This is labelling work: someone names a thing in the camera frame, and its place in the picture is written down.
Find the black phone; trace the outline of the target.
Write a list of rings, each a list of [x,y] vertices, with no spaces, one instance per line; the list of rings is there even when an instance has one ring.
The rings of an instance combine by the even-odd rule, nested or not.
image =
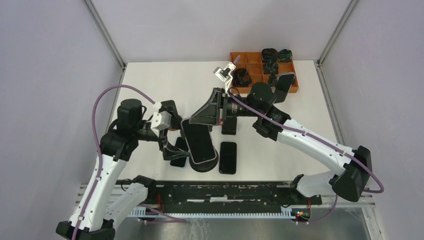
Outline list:
[[[223,141],[220,144],[219,172],[225,175],[234,175],[237,171],[237,143]]]

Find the grey case phone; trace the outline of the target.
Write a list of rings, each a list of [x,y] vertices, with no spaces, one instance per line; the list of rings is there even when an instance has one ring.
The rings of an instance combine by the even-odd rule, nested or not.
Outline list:
[[[217,158],[209,127],[205,124],[181,122],[181,130],[194,165],[206,164]]]

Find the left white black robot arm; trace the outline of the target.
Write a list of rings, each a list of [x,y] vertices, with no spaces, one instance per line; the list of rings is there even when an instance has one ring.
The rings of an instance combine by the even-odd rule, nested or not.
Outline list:
[[[138,99],[125,99],[117,118],[100,139],[100,153],[83,197],[72,216],[58,223],[55,232],[67,240],[112,240],[122,221],[142,202],[153,203],[154,179],[137,176],[115,202],[108,204],[116,182],[139,141],[157,142],[166,161],[188,156],[167,139],[168,130],[179,129],[182,117],[174,100],[156,102],[156,111],[144,119],[146,107]]]

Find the black wedge phone stand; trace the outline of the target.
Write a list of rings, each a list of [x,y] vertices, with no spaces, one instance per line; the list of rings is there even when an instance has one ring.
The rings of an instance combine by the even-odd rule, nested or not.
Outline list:
[[[222,121],[221,134],[231,135],[231,136],[235,136],[237,134],[237,118],[236,117],[227,117],[225,120]]]

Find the light blue case phone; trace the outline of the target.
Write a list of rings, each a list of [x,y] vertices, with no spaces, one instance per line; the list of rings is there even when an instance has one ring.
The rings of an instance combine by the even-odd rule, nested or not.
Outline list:
[[[181,136],[176,139],[175,146],[185,152],[188,151],[187,143]],[[178,155],[178,158],[171,160],[169,164],[171,167],[185,168],[187,165],[187,160],[188,157],[186,155],[180,154]]]

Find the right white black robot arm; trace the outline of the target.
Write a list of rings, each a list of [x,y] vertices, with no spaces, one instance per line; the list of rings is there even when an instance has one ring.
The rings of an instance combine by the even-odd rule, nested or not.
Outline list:
[[[289,199],[302,204],[315,195],[336,194],[358,202],[372,176],[371,152],[360,145],[351,148],[307,129],[289,114],[274,106],[277,97],[271,86],[255,83],[246,97],[213,89],[208,101],[189,119],[191,124],[217,126],[227,118],[256,117],[253,128],[264,138],[291,146],[325,165],[329,171],[300,174],[289,189]]]

